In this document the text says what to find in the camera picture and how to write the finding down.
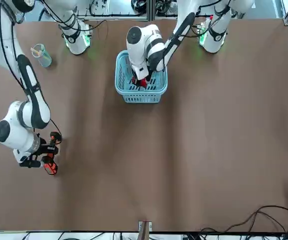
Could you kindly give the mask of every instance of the green light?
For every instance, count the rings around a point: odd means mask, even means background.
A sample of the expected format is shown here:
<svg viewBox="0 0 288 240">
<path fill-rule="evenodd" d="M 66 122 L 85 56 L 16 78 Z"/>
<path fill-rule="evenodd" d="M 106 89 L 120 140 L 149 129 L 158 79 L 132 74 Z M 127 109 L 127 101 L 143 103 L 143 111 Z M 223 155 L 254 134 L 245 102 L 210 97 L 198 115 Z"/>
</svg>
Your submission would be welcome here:
<svg viewBox="0 0 288 240">
<path fill-rule="evenodd" d="M 86 47 L 89 47 L 90 46 L 90 37 L 88 37 L 86 35 L 83 35 L 82 37 L 83 37 L 83 40 L 84 40 L 84 43 L 85 43 Z M 66 42 L 66 46 L 69 47 L 67 39 L 66 39 L 65 36 L 64 36 L 64 39 L 65 39 L 65 42 Z"/>
<path fill-rule="evenodd" d="M 86 35 L 83 35 L 84 43 L 87 47 L 90 46 L 90 38 Z"/>
<path fill-rule="evenodd" d="M 207 37 L 207 33 L 204 33 L 204 34 L 199 38 L 199 44 L 200 44 L 201 46 L 204 45 L 205 40 L 206 40 L 206 37 Z"/>
</svg>

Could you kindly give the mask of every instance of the table surface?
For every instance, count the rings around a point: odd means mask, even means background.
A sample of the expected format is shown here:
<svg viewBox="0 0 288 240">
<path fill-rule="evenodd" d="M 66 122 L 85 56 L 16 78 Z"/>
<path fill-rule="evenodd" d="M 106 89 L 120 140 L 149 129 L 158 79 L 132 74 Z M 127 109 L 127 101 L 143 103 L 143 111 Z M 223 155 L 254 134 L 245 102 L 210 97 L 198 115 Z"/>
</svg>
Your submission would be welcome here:
<svg viewBox="0 0 288 240">
<path fill-rule="evenodd" d="M 233 20 L 218 54 L 185 39 L 168 65 L 159 104 L 126 104 L 115 60 L 131 26 L 110 21 L 72 55 L 57 24 L 16 28 L 52 119 L 62 131 L 58 175 L 20 168 L 0 145 L 0 230 L 219 231 L 262 205 L 288 207 L 288 27 L 282 19 Z M 157 24 L 164 38 L 175 22 Z M 43 43 L 53 65 L 29 48 Z M 0 119 L 25 100 L 0 67 Z M 52 124 L 41 130 L 47 138 Z M 288 228 L 288 212 L 267 209 Z M 249 224 L 234 231 L 247 231 Z M 276 232 L 259 216 L 256 232 Z"/>
</svg>

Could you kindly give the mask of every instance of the red object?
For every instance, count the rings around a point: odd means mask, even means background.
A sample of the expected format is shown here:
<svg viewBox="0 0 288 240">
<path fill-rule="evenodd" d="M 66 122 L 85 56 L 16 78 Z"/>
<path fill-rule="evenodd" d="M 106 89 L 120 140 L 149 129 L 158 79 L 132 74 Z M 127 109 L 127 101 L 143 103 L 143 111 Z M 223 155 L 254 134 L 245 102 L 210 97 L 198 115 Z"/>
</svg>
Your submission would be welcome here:
<svg viewBox="0 0 288 240">
<path fill-rule="evenodd" d="M 136 80 L 136 77 L 132 77 L 132 83 L 136 86 L 140 86 L 140 87 L 147 87 L 147 82 L 146 82 L 146 78 L 143 78 L 141 80 Z"/>
</svg>

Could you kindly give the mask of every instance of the white robotic arm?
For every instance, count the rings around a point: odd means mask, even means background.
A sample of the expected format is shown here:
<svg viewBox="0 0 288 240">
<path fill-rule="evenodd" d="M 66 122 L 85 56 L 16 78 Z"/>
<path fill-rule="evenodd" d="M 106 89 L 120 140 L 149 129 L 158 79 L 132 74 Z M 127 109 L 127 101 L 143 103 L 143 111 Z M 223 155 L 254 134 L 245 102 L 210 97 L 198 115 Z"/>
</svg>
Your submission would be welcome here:
<svg viewBox="0 0 288 240">
<path fill-rule="evenodd" d="M 177 0 L 178 19 L 173 34 L 163 43 L 156 25 L 132 27 L 127 34 L 129 60 L 137 79 L 143 80 L 153 71 L 163 70 L 172 54 L 194 23 L 201 0 Z"/>
<path fill-rule="evenodd" d="M 202 0 L 177 0 L 178 19 L 172 35 L 163 43 L 159 29 L 151 24 L 146 27 L 132 27 L 126 39 L 129 60 L 136 85 L 144 87 L 150 81 L 153 71 L 163 70 L 171 56 L 188 33 L 195 20 L 196 12 Z M 230 8 L 245 13 L 254 0 L 221 0 L 214 5 L 215 15 L 209 22 L 208 38 L 203 47 L 210 53 L 216 53 L 222 45 L 231 19 Z"/>
<path fill-rule="evenodd" d="M 33 6 L 34 0 L 0 0 L 0 65 L 12 72 L 27 96 L 24 102 L 13 102 L 0 121 L 0 143 L 13 149 L 21 167 L 45 167 L 52 175 L 57 173 L 57 165 L 53 159 L 58 153 L 56 144 L 61 141 L 61 135 L 52 132 L 51 141 L 47 144 L 33 131 L 48 125 L 50 110 L 33 67 L 22 53 L 12 32 L 16 23 L 16 11 L 30 11 Z M 36 161 L 41 154 L 47 155 Z"/>
</svg>

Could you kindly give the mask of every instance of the floor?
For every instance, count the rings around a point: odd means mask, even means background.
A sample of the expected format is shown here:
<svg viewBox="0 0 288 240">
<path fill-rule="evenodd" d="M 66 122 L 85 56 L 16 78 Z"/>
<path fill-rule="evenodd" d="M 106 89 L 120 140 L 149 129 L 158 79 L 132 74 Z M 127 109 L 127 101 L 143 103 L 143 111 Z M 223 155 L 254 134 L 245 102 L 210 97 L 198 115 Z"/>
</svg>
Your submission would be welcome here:
<svg viewBox="0 0 288 240">
<path fill-rule="evenodd" d="M 93 237 L 99 235 L 99 232 L 84 232 L 84 233 L 65 233 L 60 239 L 61 240 L 90 240 Z M 26 233 L 0 233 L 0 240 L 22 240 Z M 30 233 L 26 240 L 58 240 L 61 233 Z M 137 233 L 123 233 L 123 240 L 137 240 Z M 168 235 L 168 234 L 151 234 L 149 235 L 150 240 L 182 240 L 183 235 Z M 245 240 L 246 236 L 240 238 L 239 236 L 207 236 L 207 240 Z M 103 235 L 96 238 L 96 240 L 120 240 L 120 233 L 104 233 Z M 276 237 L 252 237 L 251 240 L 278 240 Z"/>
</svg>

